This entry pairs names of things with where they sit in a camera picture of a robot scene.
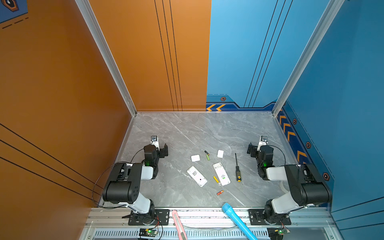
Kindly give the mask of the black yellow battery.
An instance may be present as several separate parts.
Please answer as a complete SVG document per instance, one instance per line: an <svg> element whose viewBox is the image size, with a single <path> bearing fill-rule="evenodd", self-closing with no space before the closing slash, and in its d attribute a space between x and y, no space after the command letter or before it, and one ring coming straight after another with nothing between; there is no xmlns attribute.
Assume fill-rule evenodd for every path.
<svg viewBox="0 0 384 240"><path fill-rule="evenodd" d="M238 165L237 154L235 154L235 159L236 159L236 177L237 177L237 181L241 182L242 181L242 176L241 176L240 167Z"/></svg>

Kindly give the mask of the white battery cover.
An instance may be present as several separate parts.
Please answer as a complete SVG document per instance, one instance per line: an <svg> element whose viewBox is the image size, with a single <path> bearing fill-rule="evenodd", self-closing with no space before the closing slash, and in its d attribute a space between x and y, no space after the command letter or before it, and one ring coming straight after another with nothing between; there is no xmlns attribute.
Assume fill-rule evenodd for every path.
<svg viewBox="0 0 384 240"><path fill-rule="evenodd" d="M219 159L222 159L222 158L224 157L224 151L223 151L223 150L218 150L218 152L217 152L217 157L218 157Z"/></svg>
<svg viewBox="0 0 384 240"><path fill-rule="evenodd" d="M191 156L191 161L192 162L198 162L200 160L201 160L200 155L193 155L193 156Z"/></svg>

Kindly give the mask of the white remote with back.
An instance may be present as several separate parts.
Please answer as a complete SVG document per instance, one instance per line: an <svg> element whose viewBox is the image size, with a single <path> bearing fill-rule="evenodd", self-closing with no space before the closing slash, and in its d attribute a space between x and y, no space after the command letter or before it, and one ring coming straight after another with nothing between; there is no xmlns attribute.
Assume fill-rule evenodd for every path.
<svg viewBox="0 0 384 240"><path fill-rule="evenodd" d="M226 170L224 169L222 163L213 164L213 168L214 168L222 186L226 186L226 185L231 183L229 176L228 176Z"/></svg>

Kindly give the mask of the white remote control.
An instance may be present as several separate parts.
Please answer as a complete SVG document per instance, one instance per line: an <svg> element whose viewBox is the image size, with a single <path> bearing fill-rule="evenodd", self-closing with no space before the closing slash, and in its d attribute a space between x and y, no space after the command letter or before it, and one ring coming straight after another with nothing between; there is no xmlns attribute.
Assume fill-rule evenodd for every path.
<svg viewBox="0 0 384 240"><path fill-rule="evenodd" d="M187 173L191 176L191 178L202 188L208 180L194 167L190 167L187 170Z"/></svg>

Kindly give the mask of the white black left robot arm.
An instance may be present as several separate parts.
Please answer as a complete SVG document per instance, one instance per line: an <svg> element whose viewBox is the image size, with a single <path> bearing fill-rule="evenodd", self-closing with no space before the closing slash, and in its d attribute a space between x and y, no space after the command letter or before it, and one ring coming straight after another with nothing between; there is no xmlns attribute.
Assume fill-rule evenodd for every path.
<svg viewBox="0 0 384 240"><path fill-rule="evenodd" d="M132 217L145 225L155 220L154 202L140 193L142 180L154 180L159 172L159 161L169 155L168 146L144 146L145 159L140 163L116 163L103 189L103 200L132 210Z"/></svg>

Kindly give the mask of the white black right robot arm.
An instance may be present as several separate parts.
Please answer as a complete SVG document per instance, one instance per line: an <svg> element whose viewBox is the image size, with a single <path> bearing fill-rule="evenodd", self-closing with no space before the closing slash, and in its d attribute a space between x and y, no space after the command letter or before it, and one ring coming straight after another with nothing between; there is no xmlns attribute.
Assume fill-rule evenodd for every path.
<svg viewBox="0 0 384 240"><path fill-rule="evenodd" d="M313 164L274 166L274 148L260 143L249 144L247 153L256 159L258 174L265 181L287 182L288 192L268 200L262 213L253 218L267 225L283 223L291 212L308 205L322 205L332 201L332 192Z"/></svg>

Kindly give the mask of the roll of beige tape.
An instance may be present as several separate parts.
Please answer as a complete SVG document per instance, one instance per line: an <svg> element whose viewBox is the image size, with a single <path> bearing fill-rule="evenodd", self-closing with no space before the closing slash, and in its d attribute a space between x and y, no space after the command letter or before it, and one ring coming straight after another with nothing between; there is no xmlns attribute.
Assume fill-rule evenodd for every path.
<svg viewBox="0 0 384 240"><path fill-rule="evenodd" d="M280 181L280 188L284 193L288 193L290 190L285 188L285 182Z"/></svg>

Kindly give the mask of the blue plastic flashlight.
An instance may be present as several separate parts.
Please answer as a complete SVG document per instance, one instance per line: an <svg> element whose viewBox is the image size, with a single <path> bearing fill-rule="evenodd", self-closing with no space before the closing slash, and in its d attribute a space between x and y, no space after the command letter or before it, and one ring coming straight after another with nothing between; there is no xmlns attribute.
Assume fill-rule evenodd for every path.
<svg viewBox="0 0 384 240"><path fill-rule="evenodd" d="M222 206L222 210L249 240L258 240L258 238L252 233L252 231L246 226L246 224L236 214L235 210L230 204L224 203Z"/></svg>

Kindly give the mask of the right green circuit board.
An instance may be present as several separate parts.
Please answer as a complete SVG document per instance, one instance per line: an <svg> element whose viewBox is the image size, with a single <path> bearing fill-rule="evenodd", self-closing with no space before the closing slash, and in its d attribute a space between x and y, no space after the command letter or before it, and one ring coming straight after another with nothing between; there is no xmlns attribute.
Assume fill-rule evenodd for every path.
<svg viewBox="0 0 384 240"><path fill-rule="evenodd" d="M285 235L291 233L288 228L267 228L271 240L283 240Z"/></svg>

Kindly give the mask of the green circuit board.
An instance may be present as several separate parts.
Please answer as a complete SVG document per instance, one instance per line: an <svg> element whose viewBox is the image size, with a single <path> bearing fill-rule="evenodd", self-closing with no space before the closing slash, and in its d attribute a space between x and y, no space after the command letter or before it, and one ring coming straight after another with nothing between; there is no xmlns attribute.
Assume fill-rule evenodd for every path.
<svg viewBox="0 0 384 240"><path fill-rule="evenodd" d="M291 233L288 228L267 228L271 240L283 240L285 235Z"/></svg>
<svg viewBox="0 0 384 240"><path fill-rule="evenodd" d="M156 240L160 238L160 232L155 229L140 229L138 238L139 240Z"/></svg>

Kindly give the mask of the left green circuit board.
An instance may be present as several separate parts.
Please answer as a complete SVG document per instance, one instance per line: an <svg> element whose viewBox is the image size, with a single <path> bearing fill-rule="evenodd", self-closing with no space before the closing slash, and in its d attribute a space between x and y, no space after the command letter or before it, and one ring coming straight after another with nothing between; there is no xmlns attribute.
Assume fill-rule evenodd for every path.
<svg viewBox="0 0 384 240"><path fill-rule="evenodd" d="M140 229L138 238L139 240L156 240L160 238L160 232L155 229Z"/></svg>

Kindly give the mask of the pink utility knife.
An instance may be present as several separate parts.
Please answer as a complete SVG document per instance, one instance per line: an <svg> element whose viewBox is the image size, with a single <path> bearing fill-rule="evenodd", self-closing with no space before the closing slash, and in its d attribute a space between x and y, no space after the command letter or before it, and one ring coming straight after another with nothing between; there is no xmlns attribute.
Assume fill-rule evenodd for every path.
<svg viewBox="0 0 384 240"><path fill-rule="evenodd" d="M187 234L184 230L184 227L183 227L183 224L180 220L178 212L176 210L173 210L172 216L173 216L174 224L175 224L177 232L178 232L179 240L187 240L188 239Z"/></svg>

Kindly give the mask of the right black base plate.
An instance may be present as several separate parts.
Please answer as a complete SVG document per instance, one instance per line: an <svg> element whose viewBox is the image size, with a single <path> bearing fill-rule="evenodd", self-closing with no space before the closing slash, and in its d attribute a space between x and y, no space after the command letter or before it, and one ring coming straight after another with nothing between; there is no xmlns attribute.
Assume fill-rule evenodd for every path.
<svg viewBox="0 0 384 240"><path fill-rule="evenodd" d="M249 218L252 226L277 226L277 225L291 225L291 219L288 214L276 214L274 211L266 213L262 209L249 209Z"/></svg>

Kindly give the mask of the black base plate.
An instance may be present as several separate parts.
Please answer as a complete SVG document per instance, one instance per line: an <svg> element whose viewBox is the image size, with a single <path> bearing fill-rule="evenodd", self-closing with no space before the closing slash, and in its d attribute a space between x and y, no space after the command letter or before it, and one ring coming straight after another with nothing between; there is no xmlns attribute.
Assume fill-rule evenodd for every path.
<svg viewBox="0 0 384 240"><path fill-rule="evenodd" d="M274 211L266 213L262 209L249 209L249 218L252 226L277 226L277 225L291 225L291 219L288 214L276 214Z"/></svg>
<svg viewBox="0 0 384 240"><path fill-rule="evenodd" d="M170 220L170 210L168 209L155 209L148 214L136 214L131 211L131 216L128 220L129 226L155 226L162 224L167 226Z"/></svg>

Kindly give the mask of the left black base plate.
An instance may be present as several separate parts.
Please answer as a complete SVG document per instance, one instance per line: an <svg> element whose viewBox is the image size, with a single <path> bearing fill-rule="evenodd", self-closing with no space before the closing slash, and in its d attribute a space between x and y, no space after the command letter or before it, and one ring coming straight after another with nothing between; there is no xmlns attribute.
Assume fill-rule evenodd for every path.
<svg viewBox="0 0 384 240"><path fill-rule="evenodd" d="M162 224L167 226L170 220L170 210L168 209L155 209L148 214L136 214L131 211L131 216L128 220L129 226L155 226Z"/></svg>

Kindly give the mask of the aluminium corner post left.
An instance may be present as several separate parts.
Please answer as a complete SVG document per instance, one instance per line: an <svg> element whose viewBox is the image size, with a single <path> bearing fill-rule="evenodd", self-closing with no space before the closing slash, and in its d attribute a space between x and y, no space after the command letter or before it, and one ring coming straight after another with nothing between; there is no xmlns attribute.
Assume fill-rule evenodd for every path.
<svg viewBox="0 0 384 240"><path fill-rule="evenodd" d="M75 0L83 19L85 20L88 29L101 53L106 66L108 67L111 76L113 77L115 84L130 112L135 117L137 115L137 109L131 98L127 85L122 77L119 67L114 59L111 49L107 43L107 40L103 34L97 17L92 9L90 1Z"/></svg>

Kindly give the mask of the aluminium corner post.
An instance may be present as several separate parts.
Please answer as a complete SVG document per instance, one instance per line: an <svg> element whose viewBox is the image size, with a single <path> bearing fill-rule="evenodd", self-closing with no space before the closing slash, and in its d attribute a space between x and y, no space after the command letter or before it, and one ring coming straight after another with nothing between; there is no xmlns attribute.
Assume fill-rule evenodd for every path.
<svg viewBox="0 0 384 240"><path fill-rule="evenodd" d="M329 27L331 26L344 2L344 0L332 0L328 2L326 9L324 10L320 20L318 21L309 41L307 42L298 62L296 63L272 110L272 115L275 118L278 116L280 110L283 108L284 103L286 102L295 85L297 84L298 80L300 79L302 73L310 62L313 54L317 50L319 44L327 33Z"/></svg>
<svg viewBox="0 0 384 240"><path fill-rule="evenodd" d="M88 29L101 53L106 66L108 67L111 76L113 77L115 84L130 112L135 117L137 115L137 109L131 98L127 85L122 77L119 67L114 59L111 49L107 43L107 40L103 34L97 17L92 9L90 1L75 0L83 19L85 20Z"/></svg>

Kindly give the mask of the aluminium corner post right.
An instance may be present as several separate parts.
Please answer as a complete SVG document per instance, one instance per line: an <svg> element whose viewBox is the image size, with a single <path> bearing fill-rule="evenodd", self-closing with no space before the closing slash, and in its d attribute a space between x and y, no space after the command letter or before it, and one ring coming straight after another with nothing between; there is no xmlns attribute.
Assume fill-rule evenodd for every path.
<svg viewBox="0 0 384 240"><path fill-rule="evenodd" d="M275 118L278 116L280 110L283 108L284 103L286 102L295 85L297 84L298 80L300 79L302 73L310 62L313 54L317 50L319 44L327 33L329 27L331 26L344 2L344 0L332 0L328 2L326 9L324 10L320 20L318 21L309 41L307 42L298 62L296 63L272 110L272 115Z"/></svg>

